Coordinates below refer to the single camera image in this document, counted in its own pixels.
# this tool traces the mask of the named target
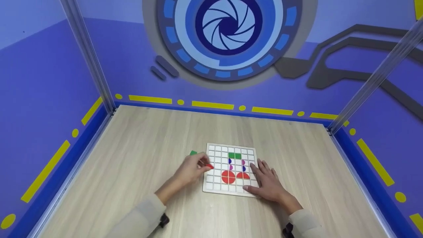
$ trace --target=sleeve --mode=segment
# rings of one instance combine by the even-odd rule
[[[317,219],[307,210],[298,210],[288,217],[294,226],[292,235],[295,238],[327,238],[326,231]]]
[[[147,237],[159,225],[165,209],[155,194],[149,195],[116,224],[106,238]]]

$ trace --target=game board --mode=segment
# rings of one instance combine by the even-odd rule
[[[214,169],[204,174],[204,192],[255,197],[242,189],[243,185],[258,186],[250,168],[250,163],[257,165],[254,148],[207,143],[207,154]]]

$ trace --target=blue border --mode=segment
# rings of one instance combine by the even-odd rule
[[[252,113],[241,113],[234,111],[217,111],[212,109],[202,109],[202,108],[183,108],[178,106],[166,106],[166,105],[152,105],[145,103],[131,103],[131,102],[119,102],[115,101],[116,106],[120,105],[132,105],[132,106],[141,106],[149,108],[161,108],[161,109],[170,109],[170,110],[179,110],[179,111],[193,111],[201,113],[212,113],[212,114],[222,114],[230,116],[243,116],[243,117],[253,117],[253,118],[265,118],[265,119],[275,119],[275,120],[285,120],[285,121],[295,121],[295,122],[311,122],[317,124],[323,124],[325,127],[328,127],[330,121],[323,120],[311,120],[311,119],[300,119],[292,117],[283,117],[283,116],[271,116],[271,115],[261,115],[261,114],[252,114]],[[63,159],[60,166],[56,169],[54,174],[50,177],[46,186],[36,197],[28,211],[23,215],[19,223],[12,230],[9,238],[21,238],[26,237],[31,232],[32,228],[36,225],[40,217],[42,216],[45,209],[50,204],[51,200],[56,195],[57,191],[63,184],[64,180],[67,178],[70,171],[73,169],[76,161],[82,155],[82,152],[87,147],[88,143],[91,141],[100,125],[107,116],[107,112],[104,107],[101,107],[97,114],[92,118],[89,125],[86,127],[86,130],[79,137],[78,141],[74,144],[72,149],[69,151],[68,155]],[[377,204],[378,208],[382,212],[383,216],[387,220],[391,229],[394,231],[397,237],[399,238],[418,238],[418,235],[414,232],[411,224],[408,220],[401,214],[398,207],[395,205],[394,201],[390,198],[389,194],[385,190],[385,187],[379,182],[376,174],[373,172],[372,168],[366,163],[366,158],[364,158],[355,143],[350,139],[348,134],[345,132],[344,128],[341,128],[338,133],[335,134],[335,139],[338,141],[341,148],[344,150],[348,159],[351,161],[353,167],[357,171],[359,177],[363,181],[364,185],[368,189],[371,197]]]
[[[222,114],[230,116],[244,116],[244,117],[255,117],[255,118],[265,118],[265,119],[275,119],[275,120],[285,120],[285,121],[294,121],[294,122],[310,122],[323,124],[323,126],[328,127],[331,121],[323,120],[311,120],[311,119],[301,119],[296,117],[283,117],[283,116],[270,116],[262,114],[252,114],[252,113],[240,113],[233,111],[217,111],[212,109],[202,109],[202,108],[182,108],[178,106],[165,106],[165,105],[152,105],[145,103],[131,103],[131,102],[115,102],[116,106],[119,105],[132,105],[132,106],[141,106],[149,108],[161,108],[161,109],[171,109],[179,111],[193,111],[193,112],[202,112],[202,113],[213,113],[213,114]],[[383,184],[381,184],[373,172],[372,168],[366,163],[367,159],[364,158],[355,143],[350,139],[348,134],[345,132],[344,128],[341,128],[336,134],[335,139],[338,141],[341,148],[344,150],[351,164],[357,171],[359,177],[363,181],[364,185],[368,189],[371,197],[377,204],[378,208],[382,212],[383,216],[387,220],[392,231],[396,234],[398,238],[419,238],[418,235],[414,232],[411,224],[407,221],[407,218],[402,215],[398,207],[395,205],[394,201],[391,199]]]
[[[395,235],[398,238],[418,238],[411,224],[385,190],[385,186],[379,182],[373,169],[366,163],[367,158],[362,156],[344,128],[335,134],[335,139],[341,145]]]
[[[70,171],[81,157],[85,148],[100,128],[100,125],[103,123],[106,116],[106,109],[103,105],[101,105],[100,109],[91,119],[88,126],[86,126],[84,132],[75,142],[67,156],[62,159],[62,162],[57,167],[56,171],[50,176],[44,188],[38,192],[32,205],[28,208],[18,224],[9,234],[9,238],[22,238],[29,235],[50,202],[53,200],[56,193],[59,191],[65,179],[68,177]]]

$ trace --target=wooden tabletop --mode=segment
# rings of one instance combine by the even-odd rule
[[[41,237],[104,237],[207,142],[254,147],[331,237],[387,237],[320,124],[121,105]],[[211,194],[198,183],[169,203],[151,237],[281,237],[286,215],[262,200]]]

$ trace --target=circular logo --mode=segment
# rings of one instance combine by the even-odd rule
[[[200,6],[195,30],[201,43],[220,55],[235,55],[251,47],[263,24],[255,1],[209,0]]]
[[[235,81],[271,66],[288,49],[301,0],[158,0],[162,38],[193,73]]]

